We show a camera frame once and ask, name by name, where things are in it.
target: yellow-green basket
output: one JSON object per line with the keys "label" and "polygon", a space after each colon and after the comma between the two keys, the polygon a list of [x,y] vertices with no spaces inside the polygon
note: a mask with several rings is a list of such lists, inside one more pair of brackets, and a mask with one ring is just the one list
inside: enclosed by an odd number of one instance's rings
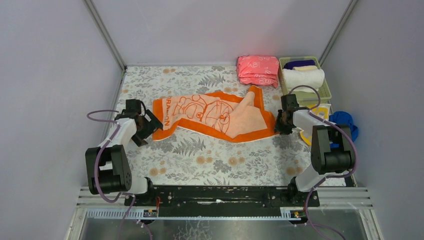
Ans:
{"label": "yellow-green basket", "polygon": [[[279,82],[281,84],[282,94],[287,95],[289,91],[287,91],[286,84],[284,82],[283,78],[283,67],[286,65],[286,63],[291,61],[299,61],[299,60],[313,60],[315,62],[315,65],[318,69],[321,69],[320,64],[317,61],[317,58],[314,56],[291,56],[291,57],[280,57],[279,59],[279,70],[278,70],[278,78]],[[294,94],[296,94],[297,101],[304,105],[305,104],[316,104],[318,103],[317,95],[313,92],[304,92],[304,91],[293,91]],[[318,89],[319,96],[321,97],[321,102],[324,103],[327,100],[330,100],[332,95],[329,89],[329,86],[327,84],[326,79],[324,78],[324,83],[322,86]]]}

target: gray wall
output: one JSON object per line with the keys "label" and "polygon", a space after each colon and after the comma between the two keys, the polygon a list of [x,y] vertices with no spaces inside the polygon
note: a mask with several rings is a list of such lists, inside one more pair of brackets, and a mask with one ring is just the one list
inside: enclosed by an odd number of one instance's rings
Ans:
{"label": "gray wall", "polygon": [[319,57],[349,0],[94,0],[129,65]]}
{"label": "gray wall", "polygon": [[423,239],[424,2],[359,1],[324,63],[337,110],[359,127],[357,179],[385,239]]}
{"label": "gray wall", "polygon": [[81,0],[2,1],[0,22],[0,239],[63,239],[120,69]]}

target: floral tablecloth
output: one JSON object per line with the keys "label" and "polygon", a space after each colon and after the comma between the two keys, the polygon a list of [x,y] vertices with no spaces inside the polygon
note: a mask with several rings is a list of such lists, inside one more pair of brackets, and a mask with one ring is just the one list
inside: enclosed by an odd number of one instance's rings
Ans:
{"label": "floral tablecloth", "polygon": [[[262,86],[265,110],[277,116],[280,88]],[[140,99],[147,108],[168,96],[224,91],[244,97],[249,85],[241,84],[235,66],[130,66],[116,109],[126,99]],[[310,147],[295,130],[246,143],[231,143],[178,127],[161,141],[128,145],[132,174],[149,177],[155,185],[286,186],[309,164]],[[345,186],[343,179],[329,179],[323,186]]]}

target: orange towel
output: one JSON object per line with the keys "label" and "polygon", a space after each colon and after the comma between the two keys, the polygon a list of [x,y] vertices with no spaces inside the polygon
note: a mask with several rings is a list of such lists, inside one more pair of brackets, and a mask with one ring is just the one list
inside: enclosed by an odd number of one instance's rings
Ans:
{"label": "orange towel", "polygon": [[233,143],[275,135],[276,120],[265,111],[262,89],[256,86],[244,98],[217,91],[157,99],[153,114],[163,123],[163,130],[153,133],[154,141],[171,136],[177,126]]}

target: purple folded cloth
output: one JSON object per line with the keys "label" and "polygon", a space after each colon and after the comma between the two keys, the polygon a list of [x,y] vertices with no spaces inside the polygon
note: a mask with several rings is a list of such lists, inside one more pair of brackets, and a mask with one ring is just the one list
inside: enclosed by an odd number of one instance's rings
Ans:
{"label": "purple folded cloth", "polygon": [[303,67],[303,66],[315,66],[314,60],[299,60],[299,61],[289,61],[284,65],[285,69],[293,70],[294,67]]}

